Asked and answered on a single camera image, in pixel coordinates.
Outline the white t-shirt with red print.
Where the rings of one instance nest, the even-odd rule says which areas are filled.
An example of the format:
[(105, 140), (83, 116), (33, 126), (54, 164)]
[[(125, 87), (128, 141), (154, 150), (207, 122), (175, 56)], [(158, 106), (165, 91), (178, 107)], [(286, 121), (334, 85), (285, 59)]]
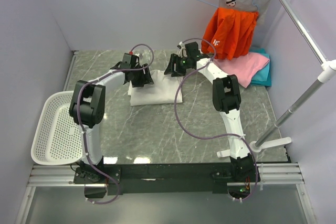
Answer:
[(173, 104), (176, 91), (183, 80), (182, 77), (164, 75), (161, 70), (151, 70), (154, 84), (146, 84), (144, 87), (129, 85), (128, 96), (131, 106)]

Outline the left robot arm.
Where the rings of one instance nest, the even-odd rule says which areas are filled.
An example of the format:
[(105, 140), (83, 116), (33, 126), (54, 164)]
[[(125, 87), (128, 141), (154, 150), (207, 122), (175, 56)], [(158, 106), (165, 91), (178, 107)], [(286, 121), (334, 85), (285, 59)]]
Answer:
[(91, 182), (104, 179), (105, 170), (98, 164), (103, 155), (100, 146), (99, 126), (105, 113), (106, 94), (131, 83), (133, 87), (152, 85), (150, 64), (140, 64), (140, 57), (125, 53), (121, 61), (105, 74), (90, 80), (79, 80), (75, 84), (69, 114), (78, 125), (82, 141), (81, 161), (91, 165), (86, 176)]

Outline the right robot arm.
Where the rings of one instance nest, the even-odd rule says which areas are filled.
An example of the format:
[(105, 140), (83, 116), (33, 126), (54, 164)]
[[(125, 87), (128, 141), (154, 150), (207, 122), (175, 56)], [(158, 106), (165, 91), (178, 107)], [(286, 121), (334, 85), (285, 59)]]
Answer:
[(241, 96), (238, 79), (215, 65), (209, 55), (203, 54), (196, 42), (178, 45), (178, 53), (171, 54), (164, 72), (171, 77), (184, 77), (188, 69), (199, 70), (212, 84), (212, 103), (224, 121), (229, 149), (219, 151), (217, 156), (234, 159), (245, 158), (250, 153), (248, 144), (243, 141), (244, 133), (240, 120)]

